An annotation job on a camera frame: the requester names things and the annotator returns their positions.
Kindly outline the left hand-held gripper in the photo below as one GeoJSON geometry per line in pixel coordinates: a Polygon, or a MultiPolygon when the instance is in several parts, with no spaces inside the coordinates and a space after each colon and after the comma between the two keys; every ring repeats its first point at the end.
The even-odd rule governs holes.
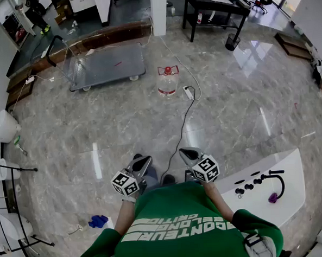
{"type": "Polygon", "coordinates": [[[122,170],[114,175],[111,180],[114,190],[122,196],[131,196],[139,191],[139,183],[151,166],[151,162],[152,156],[135,156],[127,167],[129,173],[122,170]]]}

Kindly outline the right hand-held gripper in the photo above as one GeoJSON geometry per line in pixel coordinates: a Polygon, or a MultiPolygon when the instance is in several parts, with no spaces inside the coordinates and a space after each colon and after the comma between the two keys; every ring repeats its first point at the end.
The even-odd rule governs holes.
{"type": "Polygon", "coordinates": [[[202,182],[210,183],[220,174],[219,165],[214,157],[209,155],[202,158],[204,153],[200,148],[180,148],[179,155],[187,167],[192,168],[195,177],[202,182]]]}

